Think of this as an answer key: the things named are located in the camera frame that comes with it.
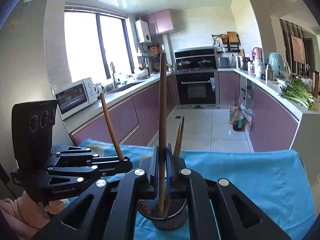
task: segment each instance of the oven handle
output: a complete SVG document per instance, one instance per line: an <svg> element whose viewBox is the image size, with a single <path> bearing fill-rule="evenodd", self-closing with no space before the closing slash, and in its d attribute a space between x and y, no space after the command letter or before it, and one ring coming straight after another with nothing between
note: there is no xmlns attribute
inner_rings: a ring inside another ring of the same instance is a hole
<svg viewBox="0 0 320 240"><path fill-rule="evenodd" d="M181 84L201 84L201 83L211 83L211 81L210 80L208 80L208 81L192 81L192 82L181 81Z"/></svg>

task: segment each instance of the white countertop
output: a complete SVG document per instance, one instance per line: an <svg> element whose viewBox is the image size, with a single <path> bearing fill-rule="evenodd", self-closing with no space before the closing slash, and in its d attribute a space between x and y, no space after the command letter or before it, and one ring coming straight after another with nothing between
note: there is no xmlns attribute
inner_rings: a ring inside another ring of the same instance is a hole
<svg viewBox="0 0 320 240"><path fill-rule="evenodd" d="M158 82L160 80L160 73L152 74L147 80L144 80L140 84L132 86L124 91L105 94L104 98L107 104L107 108L114 106L120 101L130 97L131 95L137 93L138 91ZM92 105L80 110L79 112L73 114L72 116L65 119L63 122L68 133L71 133L96 115L103 112L101 100L94 102Z"/></svg>
<svg viewBox="0 0 320 240"><path fill-rule="evenodd" d="M311 111L304 108L301 105L298 105L292 101L289 101L287 99L280 97L279 94L281 93L281 89L277 82L265 81L263 79L256 77L254 74L253 75L249 74L248 71L240 70L237 68L219 68L218 69L218 72L223 72L223 71L233 71L249 79L251 82L255 83L257 86L259 86L260 88L265 90L267 93L272 95L279 103L281 103L285 108L287 108L288 111L291 112L298 120L301 120L301 117L303 114L320 114L320 103L319 103L320 98L318 98L317 110Z"/></svg>

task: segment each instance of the faucet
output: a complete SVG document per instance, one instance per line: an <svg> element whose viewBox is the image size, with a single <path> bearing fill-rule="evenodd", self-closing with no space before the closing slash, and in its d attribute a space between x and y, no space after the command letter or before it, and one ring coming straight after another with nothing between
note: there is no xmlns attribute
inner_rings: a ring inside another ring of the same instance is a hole
<svg viewBox="0 0 320 240"><path fill-rule="evenodd" d="M115 77L115 73L116 73L115 64L113 62L111 62L110 66L111 66L111 70L112 70L113 86L115 87L115 89L117 89L118 88L118 81L116 80L116 77Z"/></svg>

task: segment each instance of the sink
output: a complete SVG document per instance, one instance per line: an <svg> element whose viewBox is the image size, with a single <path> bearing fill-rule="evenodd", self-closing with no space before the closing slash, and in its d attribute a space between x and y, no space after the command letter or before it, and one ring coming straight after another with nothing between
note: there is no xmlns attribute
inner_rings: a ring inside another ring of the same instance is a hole
<svg viewBox="0 0 320 240"><path fill-rule="evenodd" d="M112 90L112 91L108 92L107 94L124 91L124 90L126 90L126 89L128 89L128 88L130 88L130 87L133 87L133 86L135 86L135 85L138 85L138 84L140 84L140 83L142 83L142 82L144 82L144 81L133 82L133 83L127 84L127 85L125 85L125 86L123 86L123 87L120 87L120 88L117 88L117 89L115 89L115 90Z"/></svg>

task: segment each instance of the window frame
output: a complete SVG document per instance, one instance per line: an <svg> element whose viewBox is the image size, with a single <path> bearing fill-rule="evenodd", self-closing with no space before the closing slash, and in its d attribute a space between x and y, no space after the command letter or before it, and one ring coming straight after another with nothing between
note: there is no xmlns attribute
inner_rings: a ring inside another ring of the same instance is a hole
<svg viewBox="0 0 320 240"><path fill-rule="evenodd" d="M106 50L104 48L104 43L103 43L103 38L102 38L100 16L112 17L112 18L120 19L121 22L122 22L122 30L123 30L123 33L124 33L124 41L125 41L125 45L126 45L126 48L127 48L127 53L128 53L131 73L134 73L133 57L132 57L130 43L129 43L127 25L125 23L125 19L124 18L115 17L115 16L112 16L112 15L106 15L106 14L98 13L98 12L88 12L88 11L81 11L81 10L67 10L67 9L65 9L64 12L65 13L66 12L68 12L68 13L70 13L70 12L92 13L92 14L96 15L96 23L97 23L97 30L98 30L98 37L99 37L99 44L100 44L100 52L101 52L101 55L102 55L102 61L103 61L103 65L104 65L104 69L105 69L105 72L106 72L107 79L111 78L111 74L110 74L110 71L109 71L109 65L108 65L107 58L106 58Z"/></svg>

